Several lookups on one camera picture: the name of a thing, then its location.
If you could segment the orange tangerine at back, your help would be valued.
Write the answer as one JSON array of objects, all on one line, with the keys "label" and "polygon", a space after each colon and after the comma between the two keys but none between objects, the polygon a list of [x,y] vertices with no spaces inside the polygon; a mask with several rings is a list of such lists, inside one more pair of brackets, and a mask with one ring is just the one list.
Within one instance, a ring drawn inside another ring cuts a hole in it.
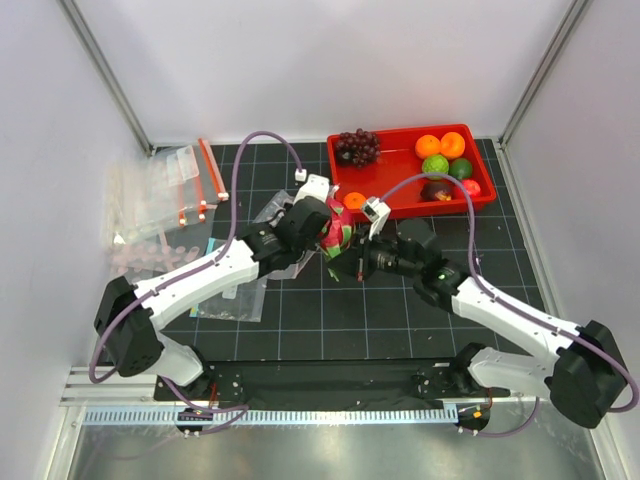
[{"label": "orange tangerine at back", "polygon": [[465,138],[457,132],[447,132],[440,139],[440,153],[449,160],[461,157],[465,148]]}]

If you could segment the aluminium corner post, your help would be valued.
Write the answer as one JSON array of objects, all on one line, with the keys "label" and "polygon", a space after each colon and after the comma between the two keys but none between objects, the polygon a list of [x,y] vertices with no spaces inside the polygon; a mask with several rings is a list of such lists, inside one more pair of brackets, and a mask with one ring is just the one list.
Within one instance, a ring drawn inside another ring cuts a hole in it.
[{"label": "aluminium corner post", "polygon": [[154,145],[146,134],[79,5],[73,0],[58,0],[57,4],[116,105],[125,125],[142,152],[146,156],[150,156],[154,152]]},{"label": "aluminium corner post", "polygon": [[569,8],[563,15],[502,134],[499,136],[498,142],[502,148],[505,148],[514,137],[591,5],[591,0],[573,0],[570,2]]}]

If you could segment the pink-dotted zip bag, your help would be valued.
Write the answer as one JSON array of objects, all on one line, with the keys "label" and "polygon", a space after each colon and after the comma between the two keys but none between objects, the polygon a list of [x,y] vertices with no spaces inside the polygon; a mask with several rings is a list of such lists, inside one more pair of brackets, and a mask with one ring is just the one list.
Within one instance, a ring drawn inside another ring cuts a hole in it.
[{"label": "pink-dotted zip bag", "polygon": [[243,233],[244,241],[253,252],[253,259],[259,264],[259,277],[274,280],[295,279],[318,250],[321,240],[326,235],[326,229],[331,220],[323,231],[324,236],[319,239],[314,249],[308,250],[297,263],[290,265],[285,270],[275,271],[272,263],[276,259],[281,245],[275,236],[274,228],[294,204],[294,198],[289,194],[284,191],[277,192]]}]

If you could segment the red plastic tray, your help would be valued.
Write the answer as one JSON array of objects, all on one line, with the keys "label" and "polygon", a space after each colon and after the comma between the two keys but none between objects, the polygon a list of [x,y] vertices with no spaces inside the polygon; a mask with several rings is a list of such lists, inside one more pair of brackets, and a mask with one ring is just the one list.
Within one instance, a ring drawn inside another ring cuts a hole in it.
[{"label": "red plastic tray", "polygon": [[[335,146],[340,140],[338,134],[327,138],[328,161],[331,179],[339,186],[337,198],[351,192],[359,192],[365,197],[380,197],[401,181],[419,174],[422,162],[415,154],[415,143],[423,135],[438,138],[455,132],[465,140],[462,156],[471,162],[472,179],[479,184],[480,194],[472,198],[474,209],[479,211],[497,198],[495,186],[488,168],[482,158],[469,127],[465,124],[421,126],[378,130],[376,132],[381,147],[381,155],[376,163],[364,166],[348,166],[338,161]],[[425,201],[421,190],[426,184],[424,179],[416,180],[393,194],[386,203],[391,208],[392,219],[452,215],[467,211],[462,198],[450,201]]]}]

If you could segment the pink dragon fruit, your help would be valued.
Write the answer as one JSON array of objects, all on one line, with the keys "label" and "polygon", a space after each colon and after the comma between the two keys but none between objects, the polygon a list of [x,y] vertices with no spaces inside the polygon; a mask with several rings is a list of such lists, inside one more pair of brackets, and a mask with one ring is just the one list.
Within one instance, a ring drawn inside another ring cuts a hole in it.
[{"label": "pink dragon fruit", "polygon": [[331,222],[320,242],[320,250],[326,262],[341,255],[349,246],[355,231],[355,221],[350,210],[333,197],[326,200]]}]

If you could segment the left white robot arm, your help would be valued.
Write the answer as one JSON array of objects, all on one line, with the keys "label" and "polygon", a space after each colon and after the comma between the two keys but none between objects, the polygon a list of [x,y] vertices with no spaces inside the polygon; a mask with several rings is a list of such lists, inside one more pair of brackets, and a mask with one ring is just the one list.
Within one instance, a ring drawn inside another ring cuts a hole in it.
[{"label": "left white robot arm", "polygon": [[193,348],[163,333],[191,307],[234,286],[296,263],[328,231],[329,207],[313,197],[295,202],[276,224],[252,223],[221,248],[177,270],[130,283],[120,276],[103,293],[94,328],[92,359],[108,355],[122,377],[159,376],[190,400],[208,395],[209,367]]}]

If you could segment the black grid mat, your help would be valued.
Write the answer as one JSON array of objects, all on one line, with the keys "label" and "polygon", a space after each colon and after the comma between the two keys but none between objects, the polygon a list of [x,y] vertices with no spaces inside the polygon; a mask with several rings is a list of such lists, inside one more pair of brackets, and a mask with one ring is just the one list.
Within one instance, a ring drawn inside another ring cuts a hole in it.
[{"label": "black grid mat", "polygon": [[[466,260],[476,247],[480,273],[507,294],[543,308],[544,296],[525,247],[519,220],[494,144],[477,141],[497,197],[474,225],[462,215],[437,216],[430,225],[444,255]],[[245,149],[221,145],[213,150],[225,179],[238,182],[237,220],[257,217],[274,194],[294,190],[297,164],[315,174],[330,172],[323,143],[252,143]],[[449,357],[471,342],[515,352],[516,346],[475,322],[425,304],[410,280],[376,273],[364,283],[333,279],[314,255],[292,280],[267,283],[257,322],[197,318],[182,314],[166,331],[175,341],[195,346],[211,360],[318,360]]]}]

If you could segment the dark purple grape bunch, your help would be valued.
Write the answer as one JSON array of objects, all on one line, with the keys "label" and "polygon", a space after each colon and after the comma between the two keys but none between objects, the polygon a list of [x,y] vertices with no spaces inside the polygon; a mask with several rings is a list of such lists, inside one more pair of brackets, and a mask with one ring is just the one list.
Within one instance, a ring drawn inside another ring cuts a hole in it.
[{"label": "dark purple grape bunch", "polygon": [[342,132],[334,146],[334,155],[342,166],[361,168],[370,165],[381,155],[379,137],[361,128],[355,132]]}]

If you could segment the right aluminium corner post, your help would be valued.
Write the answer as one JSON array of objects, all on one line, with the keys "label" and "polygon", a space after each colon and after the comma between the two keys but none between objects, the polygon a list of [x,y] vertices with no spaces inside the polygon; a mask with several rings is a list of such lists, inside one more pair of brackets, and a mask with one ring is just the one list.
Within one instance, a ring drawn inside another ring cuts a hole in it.
[{"label": "right aluminium corner post", "polygon": [[591,0],[573,0],[570,2],[569,8],[563,15],[502,134],[499,136],[498,142],[502,148],[505,148],[514,137],[591,5]]}]

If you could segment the orange tangerine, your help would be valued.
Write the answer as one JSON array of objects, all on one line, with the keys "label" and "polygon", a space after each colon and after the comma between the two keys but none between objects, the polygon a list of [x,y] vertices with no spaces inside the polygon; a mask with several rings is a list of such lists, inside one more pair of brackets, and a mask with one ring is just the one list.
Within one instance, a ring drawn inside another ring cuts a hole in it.
[{"label": "orange tangerine", "polygon": [[465,138],[457,132],[447,132],[440,139],[440,153],[449,160],[461,157],[465,148]]},{"label": "orange tangerine", "polygon": [[414,151],[416,156],[422,160],[437,155],[441,152],[440,139],[434,135],[423,135],[417,139]]},{"label": "orange tangerine", "polygon": [[349,192],[343,198],[343,204],[350,210],[360,210],[366,203],[366,197],[360,192]]}]

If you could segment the dark purple fruit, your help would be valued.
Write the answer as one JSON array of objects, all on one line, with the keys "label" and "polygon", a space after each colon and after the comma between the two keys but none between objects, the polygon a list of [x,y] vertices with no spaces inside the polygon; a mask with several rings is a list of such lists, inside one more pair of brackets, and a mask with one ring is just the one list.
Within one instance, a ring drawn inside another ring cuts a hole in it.
[{"label": "dark purple fruit", "polygon": [[426,202],[448,202],[453,197],[453,187],[446,181],[429,181],[421,190],[421,198]]}]

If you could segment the clear blue-zip bag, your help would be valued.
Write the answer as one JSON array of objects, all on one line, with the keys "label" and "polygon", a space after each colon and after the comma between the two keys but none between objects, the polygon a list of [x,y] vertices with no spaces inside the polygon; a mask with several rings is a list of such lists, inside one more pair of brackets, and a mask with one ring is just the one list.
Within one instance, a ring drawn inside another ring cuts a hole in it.
[{"label": "clear blue-zip bag", "polygon": [[265,280],[253,280],[240,284],[194,305],[189,310],[189,316],[201,319],[260,322],[265,291]]}]

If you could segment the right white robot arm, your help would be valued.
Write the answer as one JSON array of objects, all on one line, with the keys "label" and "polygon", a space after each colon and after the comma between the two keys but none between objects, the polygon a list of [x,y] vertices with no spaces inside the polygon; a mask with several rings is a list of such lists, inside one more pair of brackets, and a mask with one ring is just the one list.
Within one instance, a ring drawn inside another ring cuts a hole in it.
[{"label": "right white robot arm", "polygon": [[639,386],[606,326],[580,326],[507,295],[474,268],[446,258],[423,220],[401,222],[393,239],[363,228],[331,264],[359,281],[376,272],[407,277],[428,305],[483,325],[522,349],[509,354],[479,344],[465,347],[450,372],[460,395],[482,388],[528,394],[588,429],[639,403]]}]

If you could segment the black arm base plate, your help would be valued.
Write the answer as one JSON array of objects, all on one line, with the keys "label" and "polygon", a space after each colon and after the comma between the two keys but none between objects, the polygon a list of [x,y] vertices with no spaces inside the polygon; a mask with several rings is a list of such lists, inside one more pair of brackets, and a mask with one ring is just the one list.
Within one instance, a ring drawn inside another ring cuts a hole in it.
[{"label": "black arm base plate", "polygon": [[187,386],[171,388],[157,379],[154,398],[224,404],[345,400],[361,392],[375,401],[395,398],[444,399],[505,396],[497,387],[481,387],[452,357],[349,360],[214,361]]}]

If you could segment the left aluminium corner post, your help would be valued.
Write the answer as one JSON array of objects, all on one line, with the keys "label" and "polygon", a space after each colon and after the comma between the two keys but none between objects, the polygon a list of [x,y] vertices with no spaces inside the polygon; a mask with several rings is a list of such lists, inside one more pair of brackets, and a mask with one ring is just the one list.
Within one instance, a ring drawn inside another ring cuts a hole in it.
[{"label": "left aluminium corner post", "polygon": [[154,145],[146,134],[79,5],[73,0],[58,0],[57,4],[116,105],[125,125],[142,152],[146,156],[150,156],[154,152]]}]

